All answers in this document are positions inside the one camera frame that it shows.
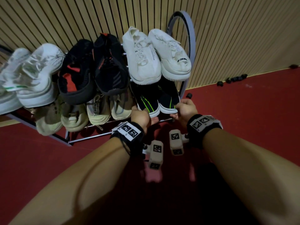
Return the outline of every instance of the person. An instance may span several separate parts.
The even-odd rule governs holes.
[[[182,126],[199,118],[189,99],[182,99],[176,108],[179,112],[170,116]],[[144,134],[158,121],[157,117],[150,118],[147,111],[132,108],[131,122]],[[259,223],[300,224],[300,168],[297,165],[222,130],[219,125],[210,128],[201,140],[189,128],[190,141],[206,151],[228,186]],[[91,215],[90,206],[95,202],[103,205],[129,161],[130,148],[120,139],[112,137],[65,170],[10,224],[85,224]]]

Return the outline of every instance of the wood slat wall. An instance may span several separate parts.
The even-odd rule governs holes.
[[[300,64],[299,7],[300,0],[0,0],[0,44],[34,51],[48,42],[67,52],[102,32],[122,42],[130,26],[166,31],[173,12],[184,10],[196,34],[192,88]],[[173,37],[187,51],[182,21]],[[0,53],[0,63],[7,58]]]

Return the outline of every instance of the shoe rack frame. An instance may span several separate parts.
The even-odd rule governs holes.
[[[189,16],[189,14],[185,11],[176,11],[176,12],[174,12],[173,15],[171,16],[170,20],[169,20],[169,23],[168,23],[167,34],[172,36],[173,26],[174,26],[174,24],[175,24],[175,22],[178,18],[183,20],[185,28],[187,30],[187,36],[188,36],[188,41],[189,41],[188,56],[190,58],[191,65],[192,65],[192,68],[193,68],[193,64],[194,64],[194,61],[195,61],[195,55],[196,55],[196,50],[195,50],[195,48],[196,48],[196,38],[195,38],[195,31],[194,31],[193,22],[192,22],[192,19]],[[8,48],[6,48],[4,46],[1,46],[1,45],[0,45],[0,52],[3,52],[5,54],[7,54],[8,56],[13,53],[13,51],[11,51]],[[180,85],[179,97],[181,99],[183,98],[183,95],[185,93],[188,81],[189,81],[189,79],[183,81]],[[35,122],[33,122],[33,121],[31,121],[31,120],[29,120],[25,117],[22,117],[17,112],[9,113],[6,116],[11,118],[11,119],[14,119],[16,121],[19,121],[20,123],[23,123],[24,125],[36,130]],[[172,118],[160,120],[159,122],[165,122],[165,121],[170,121],[170,120],[172,120]],[[81,139],[70,140],[70,133],[68,131],[66,131],[65,138],[63,138],[63,137],[61,137],[57,134],[52,134],[49,137],[65,144],[67,146],[72,146],[72,144],[75,143],[75,142],[88,140],[88,139],[92,139],[92,138],[96,138],[96,137],[100,137],[100,136],[106,136],[106,135],[110,135],[111,133],[112,132],[105,132],[105,133],[101,133],[101,134],[94,135],[94,136],[84,137],[84,138],[81,138]]]

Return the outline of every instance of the black sneaker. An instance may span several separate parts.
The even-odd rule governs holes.
[[[137,85],[134,82],[130,83],[131,92],[137,101],[139,110],[148,110],[150,117],[159,115],[159,105],[157,101],[157,85]]]
[[[175,105],[180,102],[177,88],[173,81],[167,80],[163,76],[158,82],[159,89],[159,109],[164,114],[177,113]]]
[[[94,61],[91,41],[81,39],[67,53],[58,73],[58,88],[63,100],[70,105],[86,103],[94,98]]]
[[[126,92],[128,70],[122,58],[122,46],[114,35],[100,34],[94,43],[95,81],[104,95]]]

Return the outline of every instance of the black shoe with red lining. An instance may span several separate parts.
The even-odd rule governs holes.
[[[67,53],[58,73],[58,88],[70,105],[87,103],[96,95],[91,41],[81,39]]]
[[[95,82],[104,95],[127,91],[129,75],[122,53],[122,46],[114,35],[100,34],[94,43]]]

